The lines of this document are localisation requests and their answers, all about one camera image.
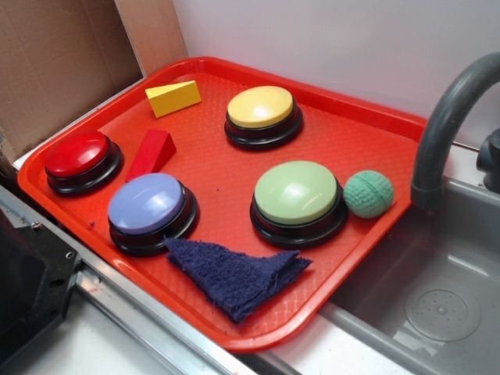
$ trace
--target yellow button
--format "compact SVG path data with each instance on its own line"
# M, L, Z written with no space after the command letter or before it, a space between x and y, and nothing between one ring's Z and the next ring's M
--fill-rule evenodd
M260 129L284 120L292 109L293 97L288 90L276 86L259 86L231 99L227 113L239 127Z

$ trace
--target black object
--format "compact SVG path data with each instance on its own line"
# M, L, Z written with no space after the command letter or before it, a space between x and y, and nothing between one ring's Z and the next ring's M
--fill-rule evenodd
M343 189L337 181L334 205L320 218L304 224L286 225L267 219L259 210L255 196L250 205L250 219L257 234L278 248L312 248L332 239L344 226L348 208L342 198Z
M486 55L466 68L441 97L430 116L416 153L412 203L436 209L443 199L443 172L455 136L479 98L500 82L500 52Z
M66 318L80 257L42 225L0 210L0 370Z
M224 131L227 140L234 146L245 150L269 150L285 145L297 137L302 130L302 120L302 110L294 100L290 114L280 122L268 127L240 127L231 121L229 113L226 112Z
M102 160L83 173L56 177L45 169L48 186L59 195L74 197L96 191L110 182L122 169L123 155L116 143L111 142L109 138L107 141L108 151Z
M191 190L180 185L184 195L182 208L169 223L157 230L144 234L125 234L108 220L109 234L122 252L138 257L158 255L167 251L163 243L165 238L187 237L194 230L199 220L198 201Z
M500 129L491 133L481 145L476 167L485 172L484 186L500 193Z

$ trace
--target sink basin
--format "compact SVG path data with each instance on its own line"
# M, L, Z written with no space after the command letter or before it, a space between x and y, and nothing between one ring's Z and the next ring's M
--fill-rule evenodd
M498 373L500 196L445 189L439 209L410 208L321 313L418 373Z

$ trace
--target red button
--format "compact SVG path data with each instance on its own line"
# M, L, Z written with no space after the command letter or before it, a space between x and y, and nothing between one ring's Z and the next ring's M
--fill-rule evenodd
M45 158L45 169L54 177L76 176L96 166L108 148L108 138L103 133L84 131L52 147Z

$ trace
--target cardboard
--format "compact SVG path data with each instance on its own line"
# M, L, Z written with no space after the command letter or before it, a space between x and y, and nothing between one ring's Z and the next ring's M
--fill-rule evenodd
M142 78L113 0L0 4L0 172Z
M188 57L172 0L115 3L145 77Z

